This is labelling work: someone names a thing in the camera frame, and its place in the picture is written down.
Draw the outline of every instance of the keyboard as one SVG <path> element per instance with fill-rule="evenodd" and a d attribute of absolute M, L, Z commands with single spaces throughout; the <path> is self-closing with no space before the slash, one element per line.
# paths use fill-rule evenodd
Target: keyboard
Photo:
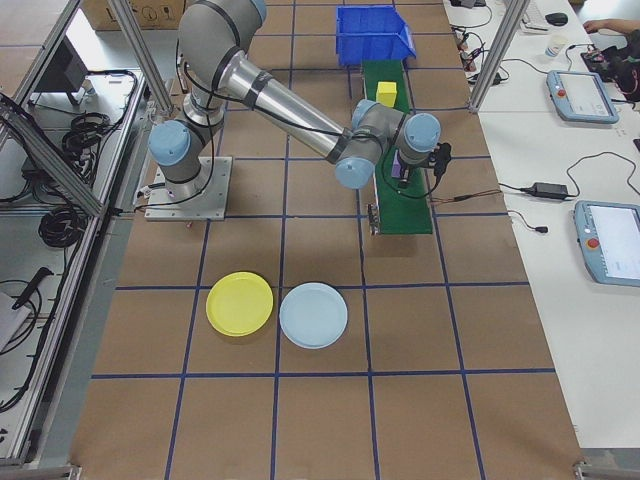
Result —
<path fill-rule="evenodd" d="M 509 5 L 509 0 L 503 0 L 505 6 Z M 546 34 L 549 33 L 549 24 L 542 15 L 536 0 L 531 0 L 529 6 L 522 15 L 522 22 L 520 23 L 520 29 L 527 33 Z"/>

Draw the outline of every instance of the yellow cube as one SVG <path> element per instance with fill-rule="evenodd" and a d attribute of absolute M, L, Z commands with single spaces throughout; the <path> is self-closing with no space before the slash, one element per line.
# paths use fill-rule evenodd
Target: yellow cube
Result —
<path fill-rule="evenodd" d="M 376 102 L 381 103 L 386 107 L 393 108 L 396 104 L 397 96 L 398 89 L 396 88 L 396 82 L 378 82 Z"/>

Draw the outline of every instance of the metal mounting plate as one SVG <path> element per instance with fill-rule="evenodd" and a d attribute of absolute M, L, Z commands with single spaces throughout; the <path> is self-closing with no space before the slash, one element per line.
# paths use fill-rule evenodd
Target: metal mounting plate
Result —
<path fill-rule="evenodd" d="M 200 157 L 200 163 L 205 175 L 211 171 L 211 157 Z M 224 220 L 227 210 L 227 196 L 229 193 L 229 179 L 231 178 L 232 157 L 215 157 L 213 161 L 213 175 L 204 191 L 184 203 L 158 207 L 147 207 L 145 218 L 157 222 L 178 222 L 192 220 Z M 158 169 L 155 183 L 164 182 L 164 175 Z M 149 205 L 171 203 L 167 190 L 159 188 L 151 192 Z"/>

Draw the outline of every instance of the blue plastic bin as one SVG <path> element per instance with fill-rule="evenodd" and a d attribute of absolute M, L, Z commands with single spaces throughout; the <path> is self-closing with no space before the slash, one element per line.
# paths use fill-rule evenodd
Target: blue plastic bin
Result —
<path fill-rule="evenodd" d="M 411 30 L 391 5 L 337 7 L 336 53 L 341 66 L 416 56 Z"/>

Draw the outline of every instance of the computer mouse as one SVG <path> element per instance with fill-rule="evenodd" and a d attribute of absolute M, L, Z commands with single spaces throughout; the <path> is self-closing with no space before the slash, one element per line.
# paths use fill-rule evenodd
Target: computer mouse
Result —
<path fill-rule="evenodd" d="M 545 15 L 544 18 L 549 24 L 553 25 L 554 27 L 561 27 L 563 25 L 566 25 L 569 21 L 569 17 L 567 17 L 567 15 L 562 12 L 550 13 L 548 15 Z"/>

